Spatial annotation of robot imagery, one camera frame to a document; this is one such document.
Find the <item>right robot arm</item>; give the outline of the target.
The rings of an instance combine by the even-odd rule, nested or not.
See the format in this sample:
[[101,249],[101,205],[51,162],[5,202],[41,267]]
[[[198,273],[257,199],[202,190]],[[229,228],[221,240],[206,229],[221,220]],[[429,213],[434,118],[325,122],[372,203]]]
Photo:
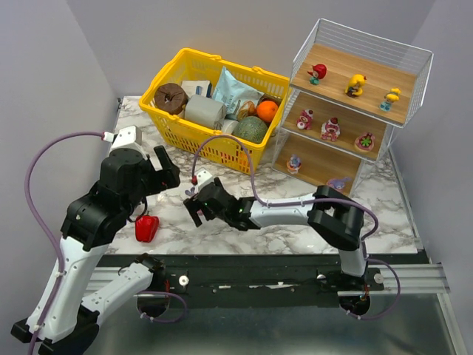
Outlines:
[[216,177],[187,198],[184,206],[196,226],[202,225],[201,214],[207,221],[217,218],[239,231],[309,226],[338,250],[344,276],[362,280],[366,275],[361,229],[368,210],[329,186],[298,198],[259,200],[234,197]]

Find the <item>yellow hair blue figure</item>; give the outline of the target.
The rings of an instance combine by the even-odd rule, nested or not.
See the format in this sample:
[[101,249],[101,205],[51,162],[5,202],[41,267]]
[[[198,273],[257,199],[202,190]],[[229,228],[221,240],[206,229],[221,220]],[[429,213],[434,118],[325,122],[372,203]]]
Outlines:
[[380,104],[380,109],[384,112],[389,112],[392,105],[399,101],[401,90],[397,87],[392,88],[385,96],[384,100]]

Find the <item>pink bear with santa hat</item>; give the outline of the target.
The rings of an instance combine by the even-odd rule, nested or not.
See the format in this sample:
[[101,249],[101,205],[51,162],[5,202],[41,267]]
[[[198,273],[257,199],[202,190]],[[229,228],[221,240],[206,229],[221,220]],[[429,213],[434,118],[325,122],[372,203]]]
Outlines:
[[309,130],[313,120],[313,110],[304,109],[301,111],[296,122],[296,127],[300,130]]

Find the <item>pink strawberry cake toy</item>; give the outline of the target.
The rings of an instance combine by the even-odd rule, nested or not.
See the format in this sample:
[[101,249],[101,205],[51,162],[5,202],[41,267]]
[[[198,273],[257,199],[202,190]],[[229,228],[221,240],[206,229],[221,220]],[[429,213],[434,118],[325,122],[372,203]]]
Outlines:
[[375,147],[375,136],[371,132],[365,132],[354,140],[354,147],[362,153],[371,152]]

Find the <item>purple bunny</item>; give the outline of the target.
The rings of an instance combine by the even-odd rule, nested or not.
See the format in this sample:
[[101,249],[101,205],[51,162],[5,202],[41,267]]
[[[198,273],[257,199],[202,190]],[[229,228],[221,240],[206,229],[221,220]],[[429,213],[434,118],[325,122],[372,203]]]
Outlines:
[[[194,195],[196,194],[195,187],[192,186],[190,189],[186,189],[186,190],[185,190],[185,194],[186,194],[186,196],[188,196],[188,197],[194,196]],[[203,216],[203,212],[202,212],[201,210],[199,210],[199,211],[197,212],[197,214],[198,214],[199,216]]]
[[302,166],[302,160],[299,156],[292,154],[287,160],[286,167],[292,175],[297,174]]
[[326,182],[326,185],[332,189],[335,189],[337,192],[348,195],[351,191],[351,177],[340,177],[340,178],[331,178]]

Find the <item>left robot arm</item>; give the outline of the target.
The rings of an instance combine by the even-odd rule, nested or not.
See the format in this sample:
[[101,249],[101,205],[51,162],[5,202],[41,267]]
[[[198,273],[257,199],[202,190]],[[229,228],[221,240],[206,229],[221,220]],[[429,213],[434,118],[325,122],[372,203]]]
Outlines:
[[148,254],[94,294],[84,293],[96,265],[115,235],[146,198],[180,185],[180,170],[163,146],[154,148],[161,168],[135,148],[118,148],[101,164],[100,177],[70,203],[53,240],[57,260],[34,312],[16,322],[11,334],[39,354],[83,354],[103,321],[129,298],[152,289],[165,291],[165,266]]

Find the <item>red cherry toy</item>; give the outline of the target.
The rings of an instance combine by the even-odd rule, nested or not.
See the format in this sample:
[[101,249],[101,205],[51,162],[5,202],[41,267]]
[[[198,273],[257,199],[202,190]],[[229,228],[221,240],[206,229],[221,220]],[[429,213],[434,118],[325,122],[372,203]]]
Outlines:
[[316,64],[312,66],[312,69],[307,72],[310,75],[309,82],[312,85],[318,85],[320,80],[323,79],[327,74],[327,67],[324,64]]

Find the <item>yellow hair girl figure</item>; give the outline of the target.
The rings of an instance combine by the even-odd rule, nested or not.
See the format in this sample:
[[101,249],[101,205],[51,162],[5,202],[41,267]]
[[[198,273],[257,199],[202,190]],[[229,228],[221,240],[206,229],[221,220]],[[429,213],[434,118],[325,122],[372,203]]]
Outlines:
[[366,84],[367,78],[362,74],[352,76],[345,88],[344,93],[352,98],[356,98],[363,94],[363,86]]

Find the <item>pink bear with strawberry cake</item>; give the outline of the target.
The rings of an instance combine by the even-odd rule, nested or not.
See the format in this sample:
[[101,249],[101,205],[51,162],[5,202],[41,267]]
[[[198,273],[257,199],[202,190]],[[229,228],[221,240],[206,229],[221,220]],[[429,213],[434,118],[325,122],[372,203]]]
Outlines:
[[335,142],[341,133],[340,126],[338,124],[338,118],[332,117],[328,121],[324,122],[321,126],[321,139],[323,141]]

